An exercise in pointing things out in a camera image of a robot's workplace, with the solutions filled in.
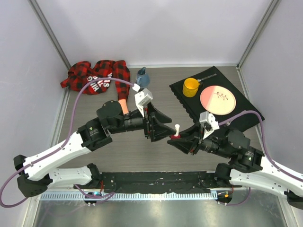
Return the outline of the white nail polish cap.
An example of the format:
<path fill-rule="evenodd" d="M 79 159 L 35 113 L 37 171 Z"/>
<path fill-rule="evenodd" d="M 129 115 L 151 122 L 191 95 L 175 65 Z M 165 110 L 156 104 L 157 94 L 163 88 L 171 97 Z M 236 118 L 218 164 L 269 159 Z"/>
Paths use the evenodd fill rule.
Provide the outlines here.
<path fill-rule="evenodd" d="M 176 125 L 175 125 L 176 133 L 175 133 L 174 136 L 179 136 L 179 129 L 180 129 L 180 125 L 179 125 L 179 124 L 176 124 Z"/>

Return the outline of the red nail polish bottle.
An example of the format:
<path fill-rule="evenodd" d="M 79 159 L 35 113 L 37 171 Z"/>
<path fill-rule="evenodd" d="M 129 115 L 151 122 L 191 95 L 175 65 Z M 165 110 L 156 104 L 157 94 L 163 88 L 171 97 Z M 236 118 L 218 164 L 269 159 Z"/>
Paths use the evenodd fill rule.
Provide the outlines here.
<path fill-rule="evenodd" d="M 175 139 L 179 139 L 179 138 L 180 138 L 180 135 L 171 135 L 170 136 L 171 140 L 175 140 Z"/>

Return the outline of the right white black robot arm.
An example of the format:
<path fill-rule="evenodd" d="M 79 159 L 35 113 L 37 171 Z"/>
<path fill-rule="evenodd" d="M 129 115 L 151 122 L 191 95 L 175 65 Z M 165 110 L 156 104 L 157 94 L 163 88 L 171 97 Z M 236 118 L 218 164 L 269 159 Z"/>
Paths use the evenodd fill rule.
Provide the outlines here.
<path fill-rule="evenodd" d="M 195 155 L 201 150 L 228 159 L 228 163 L 218 164 L 214 173 L 214 182 L 220 187 L 255 188 L 280 196 L 297 209 L 303 208 L 302 174 L 270 160 L 239 130 L 228 130 L 221 138 L 214 136 L 218 128 L 208 123 L 194 125 L 171 136 L 168 144 L 185 154 Z"/>

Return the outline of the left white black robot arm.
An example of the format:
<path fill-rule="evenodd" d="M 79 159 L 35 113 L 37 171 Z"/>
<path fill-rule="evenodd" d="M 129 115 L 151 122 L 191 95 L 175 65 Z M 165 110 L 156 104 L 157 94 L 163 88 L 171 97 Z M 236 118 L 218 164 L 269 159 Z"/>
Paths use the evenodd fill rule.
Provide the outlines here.
<path fill-rule="evenodd" d="M 167 126 L 172 120 L 158 111 L 151 103 L 143 109 L 123 114 L 117 101 L 108 101 L 97 110 L 97 117 L 71 134 L 61 143 L 35 156 L 18 155 L 14 158 L 19 170 L 18 188 L 26 197 L 34 197 L 52 187 L 74 186 L 96 189 L 102 175 L 95 164 L 79 168 L 60 169 L 64 163 L 106 146 L 112 134 L 142 130 L 152 142 L 174 135 L 176 129 Z"/>

